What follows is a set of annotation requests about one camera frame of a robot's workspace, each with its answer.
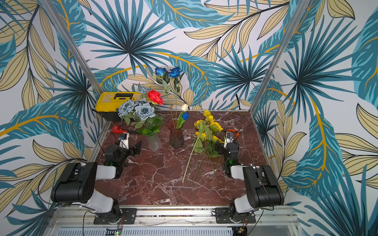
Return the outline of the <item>tall sunflower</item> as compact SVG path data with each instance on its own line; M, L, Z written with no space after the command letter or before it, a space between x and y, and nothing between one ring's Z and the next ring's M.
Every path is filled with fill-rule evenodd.
M213 133L219 133L223 131L223 128L218 122L211 122L209 128Z

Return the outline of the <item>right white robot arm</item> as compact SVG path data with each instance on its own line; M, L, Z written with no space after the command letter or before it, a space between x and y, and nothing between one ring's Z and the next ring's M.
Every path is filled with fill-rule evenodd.
M234 199L228 208L231 218L236 219L265 207L272 210L284 204L283 192L271 166L242 165L238 159L239 144L235 142L217 142L215 151L224 158L223 172L245 184L246 194Z

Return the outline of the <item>yellow sunflower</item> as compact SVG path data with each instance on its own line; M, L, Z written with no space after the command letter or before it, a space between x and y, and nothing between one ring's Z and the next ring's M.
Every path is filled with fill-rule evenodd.
M209 139L206 141L206 154L209 157L211 166L212 166L212 171L215 174L218 168L214 167L214 158L220 157L220 154L216 151L216 144L221 144L221 140L216 136L213 135L212 138L208 137ZM218 180L217 176L215 174L215 180L216 180L216 187L218 187Z
M194 153L202 153L203 152L203 142L206 140L206 134L203 131L197 131L195 133L196 138L194 141L193 150L191 152L191 156L193 156Z

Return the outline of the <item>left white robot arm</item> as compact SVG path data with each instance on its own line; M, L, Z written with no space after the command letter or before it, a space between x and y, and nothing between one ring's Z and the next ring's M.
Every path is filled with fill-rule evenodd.
M52 188L51 200L59 204L80 204L100 215L118 214L117 200L98 192L95 183L118 179L126 159L140 154L141 145L140 141L130 147L127 140L120 140L105 150L103 165L97 162L68 164Z

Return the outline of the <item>tall yellow flower spray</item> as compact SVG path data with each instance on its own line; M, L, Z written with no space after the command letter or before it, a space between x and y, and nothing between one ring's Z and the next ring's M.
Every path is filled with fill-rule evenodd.
M206 131L205 131L206 125L210 124L209 116L211 116L211 112L209 110L205 110L203 112L203 115L205 117L205 120L199 120L199 121L195 122L195 128L198 129L199 134L195 138L195 142L194 142L194 145L193 145L193 148L192 148L192 151L191 151L191 154L190 154L190 157L189 157L189 160L187 162L187 166L186 166L186 169L185 169L185 172L184 172L184 177L183 177L182 183L185 182L187 172L188 172L188 169L189 169L189 165L190 165L193 153L196 149L197 143L201 140L203 134L206 133Z

